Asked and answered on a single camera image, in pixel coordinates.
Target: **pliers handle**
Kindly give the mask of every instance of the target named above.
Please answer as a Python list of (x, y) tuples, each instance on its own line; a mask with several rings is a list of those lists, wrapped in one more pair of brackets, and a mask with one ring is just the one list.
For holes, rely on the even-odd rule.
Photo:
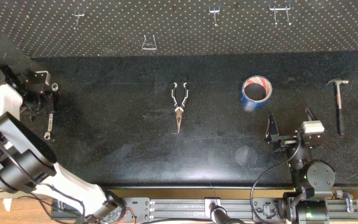
[(187, 103), (187, 99), (189, 97), (189, 89), (187, 89), (187, 83), (184, 83), (183, 87), (185, 87), (185, 98), (183, 99), (181, 105), (178, 105), (178, 102), (176, 99), (177, 86), (178, 86), (177, 83), (173, 83), (172, 90), (171, 90), (172, 91), (171, 92), (172, 103), (173, 103), (173, 107), (175, 108), (175, 111), (181, 110), (183, 112), (183, 110), (185, 109), (186, 103)]

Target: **blue tape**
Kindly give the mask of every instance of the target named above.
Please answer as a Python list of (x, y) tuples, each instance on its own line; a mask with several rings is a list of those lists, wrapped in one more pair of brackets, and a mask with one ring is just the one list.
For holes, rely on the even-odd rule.
[[(250, 99), (246, 93), (244, 92), (245, 88), (247, 85), (250, 84), (259, 84), (261, 86), (263, 86), (263, 88), (266, 91), (266, 97), (263, 100), (252, 100)], [(256, 75), (253, 77), (249, 77), (244, 84), (242, 84), (242, 88), (241, 88), (241, 101), (243, 102), (243, 104), (246, 107), (249, 108), (258, 108), (262, 105), (264, 105), (266, 103), (266, 101), (270, 98), (270, 96), (272, 95), (273, 92), (273, 88), (272, 88), (272, 84), (269, 82), (269, 80), (265, 77), (262, 77), (260, 75)]]

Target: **black table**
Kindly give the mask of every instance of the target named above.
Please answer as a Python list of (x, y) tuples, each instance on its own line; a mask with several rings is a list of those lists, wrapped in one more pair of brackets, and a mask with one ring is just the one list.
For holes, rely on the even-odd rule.
[[(309, 106), (326, 128), (313, 151), (336, 168), (336, 187), (358, 188), (358, 52), (206, 55), (186, 57), (35, 58), (59, 84), (60, 102), (49, 142), (63, 167), (103, 187), (249, 188), (268, 167), (286, 159), (263, 143), (268, 112), (280, 134), (292, 134)], [(242, 82), (252, 75), (273, 85), (269, 101), (244, 112)], [(332, 78), (341, 86), (346, 135), (337, 135)], [(173, 82), (189, 83), (177, 134)], [(183, 89), (177, 96), (182, 98)], [(47, 117), (31, 123), (41, 138)], [(287, 166), (261, 187), (291, 186)]]

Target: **hammer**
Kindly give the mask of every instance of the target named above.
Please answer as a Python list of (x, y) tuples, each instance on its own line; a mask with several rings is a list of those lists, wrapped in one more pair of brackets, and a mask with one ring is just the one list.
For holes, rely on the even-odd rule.
[(344, 135), (344, 123), (343, 123), (343, 115), (342, 115), (342, 102), (341, 102), (341, 92), (339, 91), (339, 85), (340, 84), (348, 84), (348, 80), (341, 80), (340, 78), (334, 78), (333, 80), (329, 81), (327, 83), (335, 83), (336, 85), (336, 101), (338, 103), (338, 126), (339, 126), (339, 135)]

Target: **wooden surface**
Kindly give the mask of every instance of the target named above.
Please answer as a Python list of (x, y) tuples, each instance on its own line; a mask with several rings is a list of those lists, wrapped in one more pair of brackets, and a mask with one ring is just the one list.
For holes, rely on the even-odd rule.
[[(0, 223), (56, 223), (51, 221), (49, 217), (42, 210), (41, 205), (36, 200), (32, 199), (13, 199), (11, 204), (11, 211), (7, 212), (0, 199)], [(358, 222), (344, 222), (345, 224), (356, 224)]]

